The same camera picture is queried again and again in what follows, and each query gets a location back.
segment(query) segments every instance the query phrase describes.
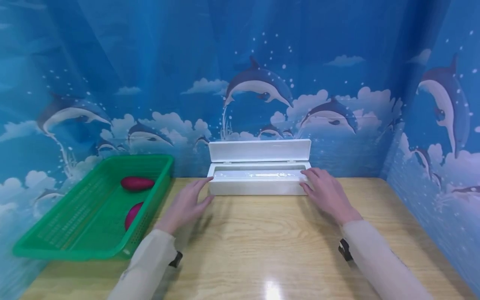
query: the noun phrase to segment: blue backdrop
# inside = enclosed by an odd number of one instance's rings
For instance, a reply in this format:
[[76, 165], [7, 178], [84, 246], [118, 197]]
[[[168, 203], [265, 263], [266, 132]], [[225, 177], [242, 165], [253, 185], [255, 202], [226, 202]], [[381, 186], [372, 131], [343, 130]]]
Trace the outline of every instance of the blue backdrop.
[[[14, 242], [102, 158], [171, 154], [175, 176], [201, 177], [210, 141], [292, 138], [334, 176], [386, 179], [480, 294], [480, 263], [463, 259], [477, 223], [460, 208], [479, 173], [459, 177], [480, 147], [474, 4], [0, 2], [0, 298], [46, 263], [12, 258]], [[430, 56], [455, 80], [423, 74]]]

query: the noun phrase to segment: pink ball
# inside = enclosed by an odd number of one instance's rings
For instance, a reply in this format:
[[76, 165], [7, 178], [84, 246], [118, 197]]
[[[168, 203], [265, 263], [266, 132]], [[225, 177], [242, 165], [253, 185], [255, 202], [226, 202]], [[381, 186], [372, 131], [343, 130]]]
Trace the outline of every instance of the pink ball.
[[137, 203], [130, 209], [130, 211], [127, 214], [127, 217], [125, 218], [125, 230], [128, 230], [128, 228], [130, 227], [130, 224], [132, 224], [133, 220], [137, 216], [137, 213], [140, 210], [140, 208], [142, 208], [143, 204], [144, 204], [143, 202]]

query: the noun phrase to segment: sleeve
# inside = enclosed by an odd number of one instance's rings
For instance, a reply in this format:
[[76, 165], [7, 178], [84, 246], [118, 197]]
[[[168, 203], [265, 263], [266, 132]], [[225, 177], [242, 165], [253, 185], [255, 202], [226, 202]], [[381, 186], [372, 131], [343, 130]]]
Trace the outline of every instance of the sleeve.
[[353, 260], [380, 298], [433, 299], [369, 222], [348, 222], [342, 230]]
[[173, 236], [158, 229], [150, 232], [133, 254], [108, 300], [150, 300], [160, 280], [177, 256]]

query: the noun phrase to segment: wooden table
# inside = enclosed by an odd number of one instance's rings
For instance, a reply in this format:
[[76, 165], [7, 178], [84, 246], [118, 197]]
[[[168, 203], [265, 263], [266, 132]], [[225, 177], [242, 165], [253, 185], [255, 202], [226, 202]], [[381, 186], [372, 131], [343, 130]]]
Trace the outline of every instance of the wooden table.
[[[174, 180], [164, 207], [191, 180]], [[386, 182], [340, 182], [435, 299], [475, 299]], [[169, 268], [154, 299], [378, 299], [340, 256], [340, 238], [306, 197], [216, 197], [200, 220], [178, 232], [181, 267]], [[51, 262], [22, 299], [105, 299], [127, 264]]]

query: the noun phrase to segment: red ball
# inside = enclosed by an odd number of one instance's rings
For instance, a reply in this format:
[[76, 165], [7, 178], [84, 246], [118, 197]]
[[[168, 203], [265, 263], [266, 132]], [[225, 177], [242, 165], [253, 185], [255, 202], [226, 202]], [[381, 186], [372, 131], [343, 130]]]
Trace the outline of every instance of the red ball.
[[128, 176], [122, 179], [120, 184], [128, 191], [143, 191], [151, 189], [155, 185], [155, 181], [143, 177]]
[[125, 218], [125, 230], [128, 230], [133, 220], [137, 216], [137, 213], [140, 211], [140, 208], [142, 208], [143, 204], [144, 204], [143, 202], [137, 203], [130, 209], [130, 211], [127, 214], [127, 217]]

